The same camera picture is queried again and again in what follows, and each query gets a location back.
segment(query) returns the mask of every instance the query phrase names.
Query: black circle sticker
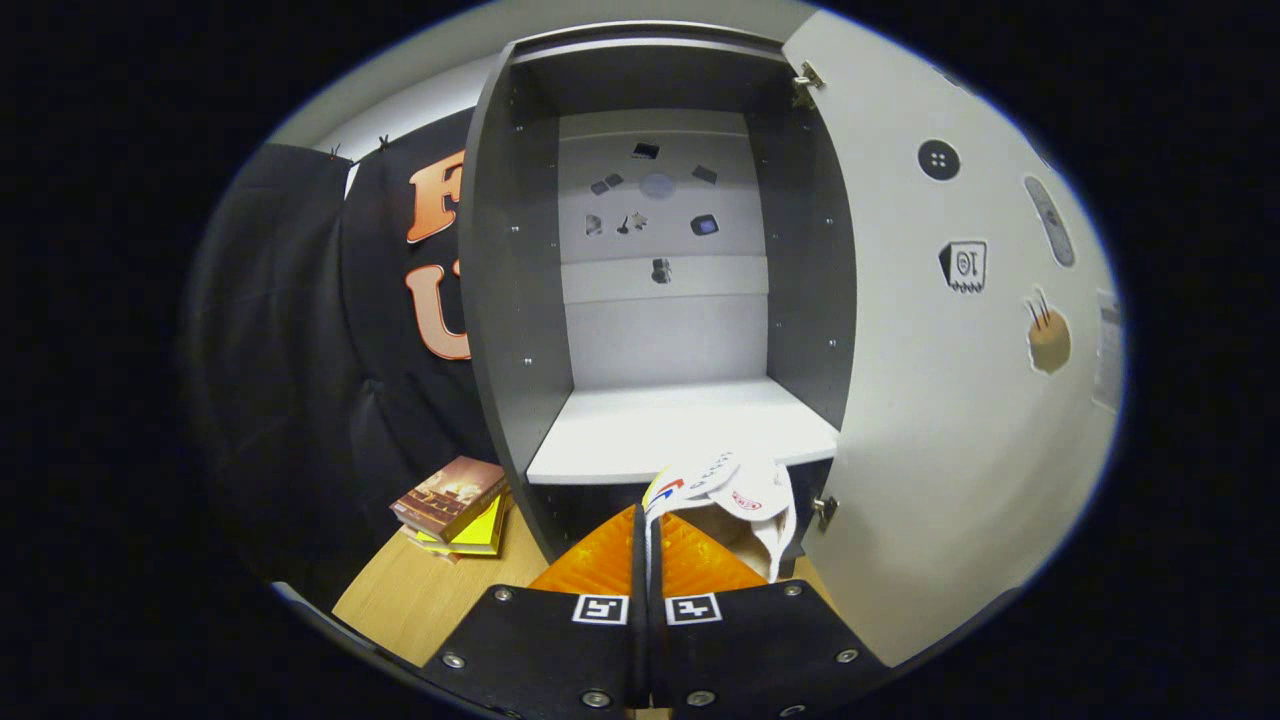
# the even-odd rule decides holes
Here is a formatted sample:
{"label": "black circle sticker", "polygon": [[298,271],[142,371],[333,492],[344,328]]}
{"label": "black circle sticker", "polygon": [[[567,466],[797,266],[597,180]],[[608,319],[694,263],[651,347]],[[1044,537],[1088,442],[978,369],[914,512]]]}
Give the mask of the black circle sticker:
{"label": "black circle sticker", "polygon": [[920,146],[916,155],[920,160],[920,169],[933,179],[951,179],[960,172],[960,156],[955,147],[941,140],[929,140]]}

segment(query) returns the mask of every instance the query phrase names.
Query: book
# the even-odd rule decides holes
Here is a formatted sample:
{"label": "book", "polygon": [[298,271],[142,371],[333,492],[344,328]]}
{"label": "book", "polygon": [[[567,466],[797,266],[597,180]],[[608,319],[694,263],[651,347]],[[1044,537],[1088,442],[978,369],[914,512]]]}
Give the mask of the book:
{"label": "book", "polygon": [[489,503],[480,516],[462,529],[451,543],[436,542],[426,533],[419,532],[408,525],[401,525],[401,534],[407,537],[413,544],[433,552],[449,552],[457,555],[498,555],[502,542],[502,528],[511,506],[511,495],[506,491]]}
{"label": "book", "polygon": [[396,518],[436,542],[448,543],[506,487],[502,468],[458,456],[392,503]]}
{"label": "book", "polygon": [[443,561],[448,562],[449,565],[457,565],[458,560],[462,560],[462,556],[458,555],[457,552],[435,552],[434,550],[430,550],[428,552],[431,553],[431,557],[443,560]]}

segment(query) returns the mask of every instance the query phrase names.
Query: yellow book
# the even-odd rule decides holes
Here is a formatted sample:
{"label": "yellow book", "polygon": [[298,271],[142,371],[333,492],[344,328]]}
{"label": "yellow book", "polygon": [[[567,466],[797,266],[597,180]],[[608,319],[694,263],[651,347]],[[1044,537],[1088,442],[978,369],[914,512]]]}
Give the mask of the yellow book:
{"label": "yellow book", "polygon": [[511,495],[502,492],[497,500],[489,503],[476,519],[462,529],[453,538],[453,542],[443,543],[431,536],[401,525],[399,532],[413,541],[413,544],[430,550],[431,552],[456,552],[458,555],[498,555],[502,541],[503,520],[507,516],[507,507],[511,503]]}

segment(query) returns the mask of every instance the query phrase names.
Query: wooden table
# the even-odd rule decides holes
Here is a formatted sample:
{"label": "wooden table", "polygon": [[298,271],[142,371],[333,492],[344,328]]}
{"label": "wooden table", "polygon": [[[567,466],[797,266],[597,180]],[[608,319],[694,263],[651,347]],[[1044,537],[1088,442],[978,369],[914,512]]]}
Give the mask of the wooden table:
{"label": "wooden table", "polygon": [[[499,557],[463,557],[449,565],[393,534],[338,598],[333,614],[408,662],[425,665],[489,585],[526,587],[547,569],[520,509],[509,512]],[[835,607],[808,557],[796,560],[795,578],[808,580]],[[666,717],[657,712],[640,711],[637,719]]]}

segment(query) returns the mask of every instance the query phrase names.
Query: black fabric backdrop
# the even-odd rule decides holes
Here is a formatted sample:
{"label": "black fabric backdrop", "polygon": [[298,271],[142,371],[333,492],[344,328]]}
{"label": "black fabric backdrop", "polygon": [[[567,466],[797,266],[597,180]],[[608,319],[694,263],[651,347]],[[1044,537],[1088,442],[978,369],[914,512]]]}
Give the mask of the black fabric backdrop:
{"label": "black fabric backdrop", "polygon": [[462,150],[470,120],[367,155],[346,201],[349,160],[264,146],[195,261],[179,355],[210,500],[259,577],[325,610],[396,532],[397,497],[458,455],[498,461],[470,360],[426,347],[404,284],[443,268],[445,325],[465,331],[457,225],[406,233],[410,178]]}
{"label": "black fabric backdrop", "polygon": [[361,382],[337,272],[349,167],[279,145],[250,159],[195,259],[178,354],[219,520],[259,577],[325,609],[378,547],[347,429]]}
{"label": "black fabric backdrop", "polygon": [[404,284],[411,270],[439,265],[445,325],[466,329],[461,283],[452,272],[457,223],[416,243],[406,234],[413,224],[410,178],[462,150],[470,122],[471,110],[463,110],[366,155],[342,210],[343,313],[366,378],[351,416],[356,477],[366,521],[383,538],[398,525],[387,506],[453,457],[498,462],[471,361],[447,360],[426,347]]}

